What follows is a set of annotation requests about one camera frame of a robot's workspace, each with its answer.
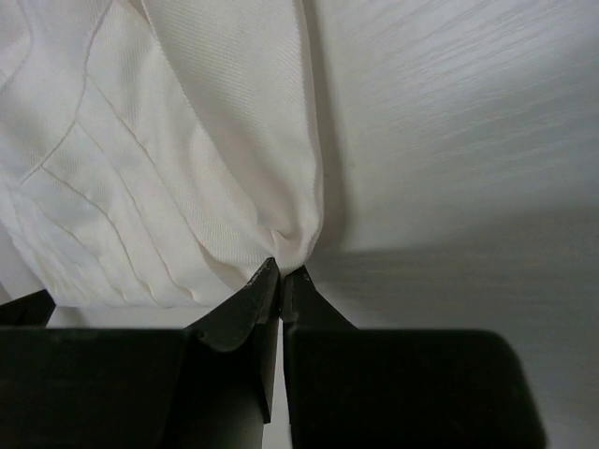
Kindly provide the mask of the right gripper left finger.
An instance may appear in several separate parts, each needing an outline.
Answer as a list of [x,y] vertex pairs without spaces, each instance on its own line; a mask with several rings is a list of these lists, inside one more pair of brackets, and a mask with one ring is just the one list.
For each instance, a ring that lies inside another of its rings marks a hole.
[[5,448],[258,448],[280,271],[181,329],[1,326]]

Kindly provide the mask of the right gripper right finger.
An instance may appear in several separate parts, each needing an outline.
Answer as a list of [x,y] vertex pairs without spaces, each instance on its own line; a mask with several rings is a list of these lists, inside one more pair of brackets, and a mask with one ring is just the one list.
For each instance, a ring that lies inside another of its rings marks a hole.
[[285,278],[284,372],[296,448],[543,448],[519,359],[475,329],[352,325],[305,268]]

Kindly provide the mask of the white pleated skirt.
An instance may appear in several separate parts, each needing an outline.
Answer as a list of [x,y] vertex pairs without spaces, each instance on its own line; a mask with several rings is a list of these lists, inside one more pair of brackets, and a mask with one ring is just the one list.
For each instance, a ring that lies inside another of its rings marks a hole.
[[61,306],[206,307],[324,221],[299,1],[5,1],[1,221]]

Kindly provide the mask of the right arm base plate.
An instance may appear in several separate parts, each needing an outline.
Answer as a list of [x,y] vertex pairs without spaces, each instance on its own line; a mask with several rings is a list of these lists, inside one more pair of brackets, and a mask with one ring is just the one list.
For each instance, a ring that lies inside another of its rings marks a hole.
[[55,307],[51,295],[41,290],[3,304],[0,307],[0,325],[45,327]]

